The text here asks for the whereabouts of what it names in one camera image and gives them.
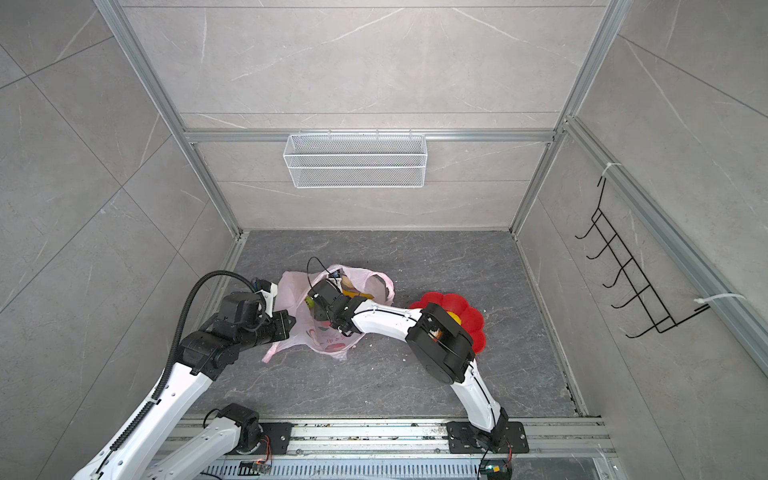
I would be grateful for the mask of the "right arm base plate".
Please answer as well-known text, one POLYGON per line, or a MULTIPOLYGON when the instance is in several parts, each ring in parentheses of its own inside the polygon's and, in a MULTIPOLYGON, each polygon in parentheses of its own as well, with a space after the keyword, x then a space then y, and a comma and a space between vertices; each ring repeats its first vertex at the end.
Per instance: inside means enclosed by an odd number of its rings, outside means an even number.
POLYGON ((445 424, 449 451, 452 454, 512 453, 527 454, 530 447, 521 422, 502 419, 491 433, 474 427, 469 422, 445 424))

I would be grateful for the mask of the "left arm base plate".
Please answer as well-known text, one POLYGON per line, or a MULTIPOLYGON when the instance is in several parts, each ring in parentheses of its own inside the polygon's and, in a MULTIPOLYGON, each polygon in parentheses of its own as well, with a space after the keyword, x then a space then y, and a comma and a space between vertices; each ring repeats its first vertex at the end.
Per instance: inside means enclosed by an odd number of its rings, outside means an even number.
POLYGON ((285 455, 294 425, 289 422, 253 423, 241 430, 234 451, 240 455, 285 455))

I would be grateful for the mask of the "pink plastic fruit-print bag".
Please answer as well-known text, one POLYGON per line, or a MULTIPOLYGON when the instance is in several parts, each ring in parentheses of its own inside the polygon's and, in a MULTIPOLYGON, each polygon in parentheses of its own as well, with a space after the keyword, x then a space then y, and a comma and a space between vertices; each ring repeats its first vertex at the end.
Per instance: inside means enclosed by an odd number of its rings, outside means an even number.
MULTIPOLYGON (((395 286, 385 273, 341 264, 333 264, 328 268, 330 272, 337 269, 341 269, 344 274, 342 290, 370 294, 374 301, 387 306, 393 303, 395 286)), ((336 360, 345 360, 347 351, 363 338, 363 334, 345 337, 332 328, 331 324, 314 320, 309 309, 310 285, 325 279, 327 274, 325 271, 309 275, 299 271, 286 271, 282 274, 277 284, 274 309, 287 310, 296 318, 296 324, 287 340, 271 345, 262 358, 264 363, 269 363, 278 352, 298 345, 305 345, 316 353, 336 360)))

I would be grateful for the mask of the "yellow fake lemon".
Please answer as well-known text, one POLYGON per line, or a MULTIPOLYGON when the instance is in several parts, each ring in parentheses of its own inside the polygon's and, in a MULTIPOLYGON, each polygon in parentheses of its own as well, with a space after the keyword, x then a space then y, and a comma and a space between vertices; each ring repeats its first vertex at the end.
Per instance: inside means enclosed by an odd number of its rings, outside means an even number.
POLYGON ((454 312, 447 312, 447 313, 458 325, 462 325, 462 320, 458 315, 456 315, 454 312))

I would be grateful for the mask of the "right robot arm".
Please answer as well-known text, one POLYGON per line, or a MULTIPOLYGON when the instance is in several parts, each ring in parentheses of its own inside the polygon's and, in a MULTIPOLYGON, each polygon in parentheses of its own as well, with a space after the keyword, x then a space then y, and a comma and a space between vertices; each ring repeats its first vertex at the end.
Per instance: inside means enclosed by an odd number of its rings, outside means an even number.
POLYGON ((463 296, 428 292, 403 309, 351 297, 323 279, 310 287, 309 298, 313 317, 345 336, 378 334, 405 342, 427 372, 456 394, 476 444, 494 452, 506 446, 508 415, 476 359, 486 346, 485 320, 463 296))

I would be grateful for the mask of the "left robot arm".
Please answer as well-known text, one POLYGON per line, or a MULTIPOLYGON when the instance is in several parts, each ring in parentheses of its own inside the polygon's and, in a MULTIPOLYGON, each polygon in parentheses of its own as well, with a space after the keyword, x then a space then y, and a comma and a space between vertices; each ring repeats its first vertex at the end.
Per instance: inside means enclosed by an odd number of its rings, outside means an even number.
POLYGON ((202 432, 163 459, 156 457, 178 422, 197 399, 234 364, 241 352, 288 338, 296 320, 275 310, 275 283, 227 270, 198 280, 185 300, 162 374, 154 389, 120 431, 77 479, 193 479, 227 453, 253 453, 268 442, 257 412, 238 404, 217 410, 202 432), (200 329, 183 333, 193 300, 204 280, 229 277, 245 284, 227 295, 200 329))

